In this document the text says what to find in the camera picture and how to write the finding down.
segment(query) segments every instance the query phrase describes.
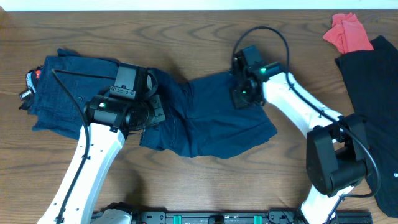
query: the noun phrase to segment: navy garment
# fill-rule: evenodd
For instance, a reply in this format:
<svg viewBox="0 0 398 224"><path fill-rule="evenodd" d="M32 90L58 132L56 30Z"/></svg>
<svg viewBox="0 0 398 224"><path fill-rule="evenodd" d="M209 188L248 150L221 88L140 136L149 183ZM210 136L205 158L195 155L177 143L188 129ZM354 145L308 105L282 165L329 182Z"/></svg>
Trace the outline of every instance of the navy garment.
<svg viewBox="0 0 398 224"><path fill-rule="evenodd" d="M398 218L398 50L384 37L371 41L374 50L360 50L336 59L355 113L367 120L370 153L379 168L379 208ZM367 179L371 189L376 178Z"/></svg>
<svg viewBox="0 0 398 224"><path fill-rule="evenodd" d="M51 69L116 77L118 61L85 58L75 52L58 50L48 56L40 76L30 113L38 116L34 131L49 129L78 139L82 123L76 109L59 87ZM227 73L179 84L169 74L152 68L159 83L166 120L147 128L141 146L170 149L180 156L212 155L227 159L265 143L277 133L260 106L236 110L229 97L234 79ZM57 74L78 102L85 103L114 80Z"/></svg>

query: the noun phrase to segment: wooden surface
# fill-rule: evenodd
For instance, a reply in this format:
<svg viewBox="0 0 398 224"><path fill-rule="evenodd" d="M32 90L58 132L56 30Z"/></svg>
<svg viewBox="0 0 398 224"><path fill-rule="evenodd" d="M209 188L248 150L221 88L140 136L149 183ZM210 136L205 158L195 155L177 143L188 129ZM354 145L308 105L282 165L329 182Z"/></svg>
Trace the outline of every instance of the wooden surface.
<svg viewBox="0 0 398 224"><path fill-rule="evenodd" d="M0 223L35 223L46 211L72 159L76 141L50 131L32 132L35 116L18 110L24 74L66 47L158 67L188 80L229 68L236 39L268 25L287 38L296 79L344 115L353 112L334 58L322 39L337 11L12 12L0 22ZM355 11L370 39L384 35L398 46L397 11ZM281 40L257 31L245 39L269 62L285 61ZM298 207L308 194L305 138L273 106L278 129L269 142L227 160L178 157L139 147L129 137L113 162L96 209L125 201L168 210L266 210ZM366 182L356 193L368 192ZM347 199L339 209L369 210L376 223L397 223L373 198Z"/></svg>

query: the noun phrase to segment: folded blue cloth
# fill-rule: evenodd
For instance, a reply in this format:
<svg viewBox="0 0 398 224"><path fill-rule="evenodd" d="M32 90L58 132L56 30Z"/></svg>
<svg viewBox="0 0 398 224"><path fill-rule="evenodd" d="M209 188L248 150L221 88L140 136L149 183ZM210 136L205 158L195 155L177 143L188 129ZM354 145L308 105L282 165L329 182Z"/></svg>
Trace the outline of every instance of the folded blue cloth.
<svg viewBox="0 0 398 224"><path fill-rule="evenodd" d="M29 110L38 117L32 130L49 129L73 139L80 135L82 122L51 69L116 77L118 65L117 60L87 58L62 49L58 50L58 57L48 56ZM260 106L234 109L229 88L235 82L228 72L179 84L169 74L153 69L166 120L145 130L141 146L170 149L186 157L212 155L227 159L267 142L277 133ZM59 73L58 77L81 110L104 86L114 83L66 73Z"/></svg>

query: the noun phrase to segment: white backdrop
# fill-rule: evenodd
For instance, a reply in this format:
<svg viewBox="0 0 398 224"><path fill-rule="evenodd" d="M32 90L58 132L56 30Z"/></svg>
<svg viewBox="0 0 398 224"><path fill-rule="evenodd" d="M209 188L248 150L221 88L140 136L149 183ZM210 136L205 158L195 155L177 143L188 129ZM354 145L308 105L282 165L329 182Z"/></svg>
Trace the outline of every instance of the white backdrop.
<svg viewBox="0 0 398 224"><path fill-rule="evenodd" d="M398 9L398 0L0 0L6 11Z"/></svg>

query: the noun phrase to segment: pink cloth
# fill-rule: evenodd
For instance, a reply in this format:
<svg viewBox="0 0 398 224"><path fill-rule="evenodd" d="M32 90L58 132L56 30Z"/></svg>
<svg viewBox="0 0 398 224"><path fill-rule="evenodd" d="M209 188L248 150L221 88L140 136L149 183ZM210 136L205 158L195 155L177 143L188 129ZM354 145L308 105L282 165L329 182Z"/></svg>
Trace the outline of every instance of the pink cloth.
<svg viewBox="0 0 398 224"><path fill-rule="evenodd" d="M365 28L355 14L339 13L332 16L331 29L323 38L337 47L342 54L356 50L373 50Z"/></svg>

